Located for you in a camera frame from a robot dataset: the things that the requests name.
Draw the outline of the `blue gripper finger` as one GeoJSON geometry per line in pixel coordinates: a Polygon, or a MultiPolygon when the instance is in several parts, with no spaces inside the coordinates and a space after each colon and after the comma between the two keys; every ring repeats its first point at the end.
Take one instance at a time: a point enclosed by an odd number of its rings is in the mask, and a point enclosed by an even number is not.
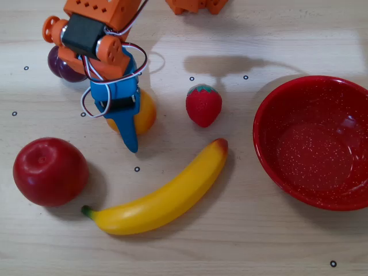
{"type": "Polygon", "coordinates": [[[113,118],[107,118],[106,121],[112,130],[120,134],[127,149],[136,153],[139,146],[133,116],[117,115],[113,118]]]}

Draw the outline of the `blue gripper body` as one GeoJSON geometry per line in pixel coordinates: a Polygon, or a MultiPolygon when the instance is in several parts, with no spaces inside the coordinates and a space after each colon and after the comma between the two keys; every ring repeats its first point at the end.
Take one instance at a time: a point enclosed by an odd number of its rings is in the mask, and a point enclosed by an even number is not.
{"type": "Polygon", "coordinates": [[[113,118],[113,116],[125,113],[135,115],[140,110],[138,104],[141,102],[141,95],[138,75],[141,74],[141,71],[137,69],[132,54],[124,47],[122,51],[130,58],[123,80],[108,81],[108,84],[90,82],[90,92],[95,106],[99,110],[99,115],[102,114],[105,118],[113,118]]]}

